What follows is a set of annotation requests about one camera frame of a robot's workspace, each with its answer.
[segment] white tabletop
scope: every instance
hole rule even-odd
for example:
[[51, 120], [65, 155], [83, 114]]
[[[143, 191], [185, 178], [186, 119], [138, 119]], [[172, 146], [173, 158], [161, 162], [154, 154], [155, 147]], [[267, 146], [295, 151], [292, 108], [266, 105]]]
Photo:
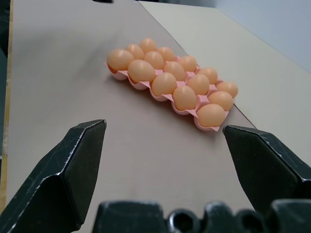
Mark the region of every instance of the white tabletop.
[[[91, 232], [104, 200], [155, 200], [165, 215], [184, 207], [202, 216], [212, 200], [251, 208], [221, 131], [196, 129], [170, 103], [109, 74], [107, 54], [146, 36], [186, 54], [136, 1], [14, 0], [7, 202], [70, 127], [103, 118], [97, 185], [80, 232]], [[225, 123], [251, 127], [235, 107]]]
[[141, 2], [180, 46], [239, 86], [237, 107], [311, 165], [311, 74], [215, 8]]

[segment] egg tray cup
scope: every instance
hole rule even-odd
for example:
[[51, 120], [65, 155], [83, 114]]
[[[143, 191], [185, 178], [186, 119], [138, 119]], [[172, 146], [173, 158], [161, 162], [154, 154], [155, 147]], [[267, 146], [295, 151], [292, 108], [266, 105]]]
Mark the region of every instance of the egg tray cup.
[[[124, 81], [124, 80], [127, 80], [130, 82], [130, 84], [137, 90], [145, 90], [147, 88], [149, 88], [150, 90], [150, 94], [151, 96], [156, 100], [156, 101], [159, 101], [159, 102], [164, 102], [164, 101], [167, 101], [167, 100], [170, 100], [172, 102], [172, 108], [174, 109], [174, 111], [180, 115], [188, 115], [188, 114], [191, 114], [193, 115], [193, 119], [194, 119], [194, 124], [196, 125], [197, 128], [199, 128], [200, 130], [202, 131], [215, 131], [217, 132], [219, 130], [219, 126], [218, 127], [203, 127], [199, 124], [199, 120], [198, 120], [198, 115], [196, 114], [196, 112], [203, 106], [209, 104], [209, 100], [208, 100], [208, 97], [213, 94], [214, 92], [217, 92], [217, 88], [214, 84], [210, 84], [209, 85], [209, 90], [208, 90], [208, 93], [206, 95], [197, 95], [196, 96], [196, 106], [194, 109], [192, 110], [183, 110], [183, 111], [179, 111], [178, 109], [176, 109], [175, 107], [175, 104], [174, 104], [174, 100], [173, 100], [173, 96], [172, 94], [167, 94], [167, 95], [161, 95], [159, 97], [155, 96], [153, 93], [152, 93], [152, 90], [151, 90], [151, 85], [150, 85], [150, 82], [138, 82], [138, 83], [134, 83], [128, 73], [127, 73], [127, 70], [119, 70], [119, 71], [116, 71], [116, 70], [113, 70], [110, 66], [108, 66], [109, 70], [110, 70], [110, 73], [112, 74], [112, 76], [116, 79], [116, 80], [119, 80], [119, 81]], [[201, 68], [197, 65], [197, 69], [195, 72], [185, 72], [186, 74], [186, 78], [185, 78], [185, 81], [184, 82], [181, 82], [181, 81], [177, 81], [177, 87], [178, 86], [185, 86], [187, 81], [193, 77], [197, 72], [199, 72], [201, 70]], [[159, 75], [159, 74], [162, 74], [163, 73], [163, 70], [161, 69], [156, 69], [155, 70], [155, 74], [156, 75]], [[216, 82], [216, 85], [218, 85], [219, 83], [222, 83], [223, 81], [218, 79], [217, 82]], [[225, 112], [225, 118], [227, 118], [229, 114], [229, 111], [226, 111]]]

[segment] white wall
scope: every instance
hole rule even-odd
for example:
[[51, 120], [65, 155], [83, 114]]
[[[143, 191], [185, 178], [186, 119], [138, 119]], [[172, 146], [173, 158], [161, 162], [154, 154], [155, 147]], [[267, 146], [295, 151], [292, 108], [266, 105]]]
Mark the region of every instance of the white wall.
[[311, 72], [311, 0], [218, 0], [216, 7]]

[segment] pink egg tray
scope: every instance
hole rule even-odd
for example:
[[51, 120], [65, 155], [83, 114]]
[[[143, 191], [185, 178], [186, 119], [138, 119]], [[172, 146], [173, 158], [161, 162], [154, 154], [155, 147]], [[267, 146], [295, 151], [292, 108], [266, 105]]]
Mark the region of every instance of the pink egg tray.
[[[218, 91], [217, 88], [216, 88], [216, 85], [218, 85], [219, 83], [223, 82], [222, 80], [218, 79], [217, 82], [216, 82], [216, 85], [214, 84], [210, 84], [209, 85], [209, 91], [206, 95], [197, 95], [196, 96], [196, 106], [195, 106], [195, 109], [192, 109], [192, 110], [183, 110], [183, 111], [179, 111], [178, 109], [176, 109], [175, 107], [175, 104], [174, 104], [174, 100], [173, 100], [173, 96], [172, 94], [168, 94], [168, 95], [161, 95], [159, 97], [155, 96], [152, 91], [151, 91], [151, 85], [149, 82], [138, 82], [138, 83], [133, 83], [132, 80], [130, 79], [130, 77], [128, 76], [128, 73], [127, 73], [127, 70], [121, 70], [121, 71], [113, 71], [109, 66], [108, 66], [112, 76], [116, 79], [116, 80], [119, 80], [119, 81], [124, 81], [124, 80], [128, 80], [130, 82], [130, 84], [137, 90], [145, 90], [147, 88], [149, 88], [150, 90], [150, 94], [151, 96], [159, 101], [159, 102], [164, 102], [164, 101], [167, 101], [167, 100], [170, 100], [172, 102], [172, 108], [174, 109], [174, 111], [180, 115], [188, 115], [188, 114], [191, 114], [193, 115], [193, 119], [194, 119], [194, 124], [196, 125], [197, 128], [199, 128], [200, 130], [203, 130], [203, 131], [215, 131], [217, 132], [219, 130], [220, 127], [202, 127], [200, 124], [199, 124], [199, 121], [198, 121], [198, 116], [196, 114], [196, 112], [203, 106], [209, 104], [209, 100], [208, 100], [208, 97]], [[200, 71], [200, 67], [197, 65], [197, 69], [195, 72], [186, 72], [186, 79], [184, 82], [179, 82], [177, 81], [177, 86], [184, 86], [186, 85], [187, 81], [192, 77], [194, 76], [197, 72]], [[155, 70], [155, 73], [156, 75], [159, 75], [161, 73], [163, 73], [163, 70], [161, 69], [156, 69]], [[229, 111], [226, 111], [225, 112], [225, 117], [228, 116], [228, 113]]]

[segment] egg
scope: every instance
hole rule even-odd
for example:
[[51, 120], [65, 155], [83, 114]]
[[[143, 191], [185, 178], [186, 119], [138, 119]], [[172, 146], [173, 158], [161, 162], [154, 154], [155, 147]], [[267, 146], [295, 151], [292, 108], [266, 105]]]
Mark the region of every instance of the egg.
[[146, 53], [144, 60], [149, 62], [154, 69], [163, 69], [164, 67], [163, 57], [156, 51]]
[[197, 74], [204, 74], [208, 77], [210, 84], [215, 84], [218, 79], [218, 73], [214, 68], [204, 68], [200, 70]]
[[157, 97], [172, 94], [176, 88], [176, 78], [170, 73], [162, 73], [156, 76], [151, 85], [151, 91]]
[[153, 39], [147, 37], [141, 41], [139, 44], [141, 49], [144, 51], [144, 53], [150, 52], [150, 51], [156, 51], [156, 43]]
[[157, 51], [161, 54], [165, 62], [171, 62], [175, 60], [175, 54], [169, 47], [160, 47]]
[[225, 111], [217, 104], [205, 105], [196, 114], [202, 127], [218, 127], [225, 120]]
[[234, 102], [232, 96], [225, 91], [214, 92], [208, 97], [208, 100], [210, 103], [220, 105], [225, 111], [229, 111]]
[[178, 62], [168, 62], [164, 66], [163, 72], [171, 73], [177, 81], [184, 81], [186, 78], [185, 71]]
[[235, 98], [239, 92], [237, 85], [234, 82], [222, 82], [216, 86], [219, 91], [228, 92], [232, 98]]
[[209, 90], [209, 79], [203, 74], [192, 76], [186, 83], [196, 95], [206, 95]]
[[143, 60], [134, 60], [128, 66], [127, 71], [130, 79], [135, 82], [152, 82], [156, 77], [156, 71], [148, 62]]
[[126, 50], [113, 50], [108, 54], [107, 64], [114, 70], [127, 70], [134, 56]]
[[177, 110], [192, 110], [196, 106], [195, 92], [188, 86], [179, 86], [173, 92], [174, 105]]
[[129, 51], [134, 56], [134, 59], [143, 60], [145, 57], [144, 51], [138, 45], [129, 44], [125, 50]]
[[196, 70], [196, 60], [192, 56], [184, 56], [178, 62], [185, 71], [194, 72]]

